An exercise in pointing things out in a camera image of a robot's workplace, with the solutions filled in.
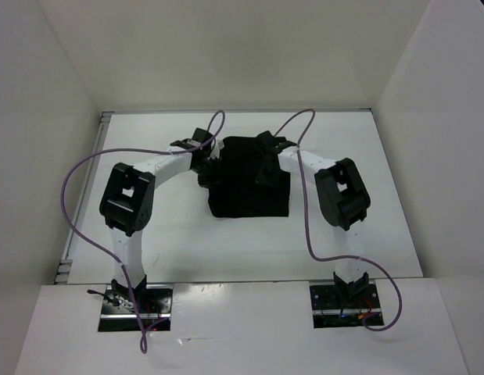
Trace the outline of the black skirt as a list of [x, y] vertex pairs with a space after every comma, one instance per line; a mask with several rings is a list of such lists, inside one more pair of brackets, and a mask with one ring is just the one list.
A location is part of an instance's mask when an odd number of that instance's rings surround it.
[[208, 205], [216, 218], [287, 217], [290, 173], [281, 171], [279, 186], [255, 183], [262, 155], [256, 137], [230, 136], [220, 154], [222, 183], [208, 188]]

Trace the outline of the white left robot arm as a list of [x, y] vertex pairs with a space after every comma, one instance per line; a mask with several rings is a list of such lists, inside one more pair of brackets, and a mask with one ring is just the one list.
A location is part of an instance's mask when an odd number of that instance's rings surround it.
[[142, 310], [147, 302], [142, 237], [152, 218], [155, 190], [181, 173], [205, 171], [216, 150], [214, 135], [197, 128], [191, 138], [172, 142], [165, 152], [135, 164], [119, 162], [111, 170], [99, 212], [118, 258], [112, 289], [129, 312]]

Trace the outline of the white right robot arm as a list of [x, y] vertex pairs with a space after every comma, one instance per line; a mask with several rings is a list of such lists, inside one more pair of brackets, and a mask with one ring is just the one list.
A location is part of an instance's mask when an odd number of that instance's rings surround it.
[[[371, 206], [370, 195], [352, 159], [326, 159], [303, 151], [285, 137], [275, 137], [265, 131], [256, 136], [256, 146], [262, 152], [262, 166], [256, 181], [274, 185], [283, 173], [298, 176], [303, 189], [305, 237], [310, 256], [318, 262], [337, 261], [333, 273], [334, 297], [343, 307], [360, 300], [369, 282], [362, 261], [361, 231]], [[320, 211], [325, 221], [335, 228], [335, 243], [350, 251], [348, 255], [320, 258], [314, 254], [310, 237], [307, 185], [317, 191]]]

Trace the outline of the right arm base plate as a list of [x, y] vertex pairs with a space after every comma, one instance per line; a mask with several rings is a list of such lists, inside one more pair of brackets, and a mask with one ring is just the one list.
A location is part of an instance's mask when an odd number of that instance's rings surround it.
[[331, 282], [312, 283], [309, 286], [310, 304], [315, 329], [362, 327], [363, 319], [368, 326], [383, 327], [382, 309], [374, 283], [345, 302]]

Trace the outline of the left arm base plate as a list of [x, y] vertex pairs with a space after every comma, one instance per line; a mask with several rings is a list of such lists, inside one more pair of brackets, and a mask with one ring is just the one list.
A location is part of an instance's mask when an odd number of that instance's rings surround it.
[[[107, 285], [102, 301], [98, 332], [137, 332], [140, 331], [134, 307], [130, 300], [116, 296]], [[138, 311], [143, 327], [151, 326], [151, 331], [169, 331], [173, 302], [171, 285], [150, 284], [146, 300], [139, 302]]]

